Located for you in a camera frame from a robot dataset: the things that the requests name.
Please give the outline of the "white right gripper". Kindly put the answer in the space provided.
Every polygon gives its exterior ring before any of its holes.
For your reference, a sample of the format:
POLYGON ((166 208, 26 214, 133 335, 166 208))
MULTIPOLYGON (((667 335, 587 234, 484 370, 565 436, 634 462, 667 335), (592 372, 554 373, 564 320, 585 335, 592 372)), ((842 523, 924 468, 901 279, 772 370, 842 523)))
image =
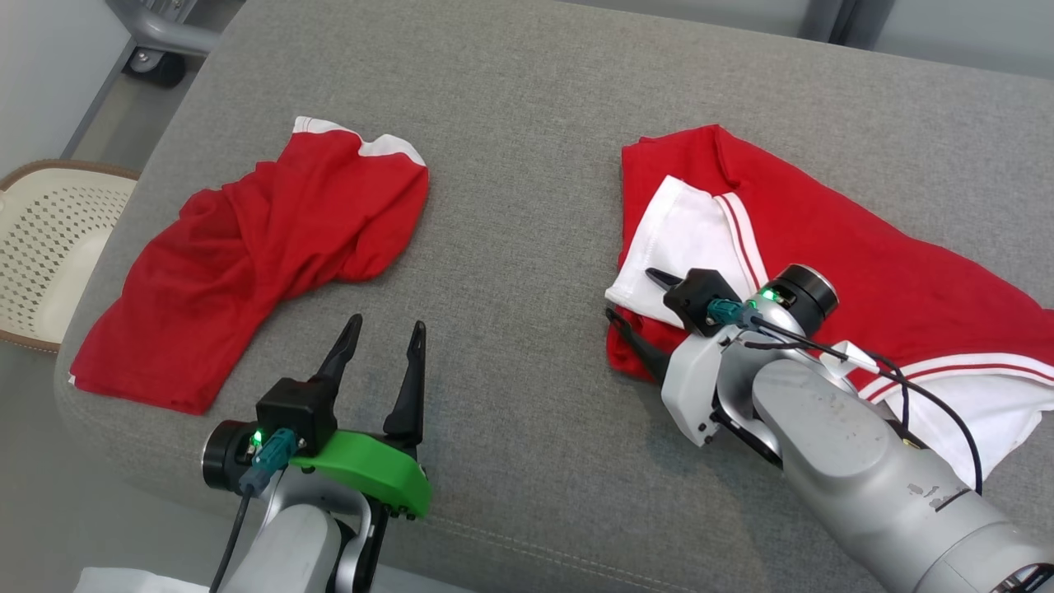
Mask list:
MULTIPOLYGON (((647 268, 645 274, 664 292, 683 281, 658 268, 647 268)), ((609 365, 662 384, 663 406, 694 446, 704 446, 719 424, 742 428, 753 423, 752 380, 744 348, 738 345, 739 328, 723 328, 709 338, 692 334, 674 349, 674 327, 661 320, 631 311, 625 318, 617 307, 607 307, 605 316, 609 365)))

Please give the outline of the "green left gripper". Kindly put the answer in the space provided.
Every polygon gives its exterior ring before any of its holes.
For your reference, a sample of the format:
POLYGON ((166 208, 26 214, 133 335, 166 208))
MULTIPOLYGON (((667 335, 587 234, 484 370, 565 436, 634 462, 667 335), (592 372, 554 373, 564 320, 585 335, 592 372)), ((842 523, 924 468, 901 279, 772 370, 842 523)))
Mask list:
MULTIPOLYGON (((338 393, 346 365, 357 351, 364 316, 351 315, 329 349, 313 384, 338 393)), ((398 398, 383 423, 384 442, 362 432, 337 431, 314 457, 295 455, 290 464, 313 468, 324 477, 399 511, 425 517, 431 507, 431 483, 410 454, 424 439, 427 327, 414 324, 407 348, 407 369, 398 398)))

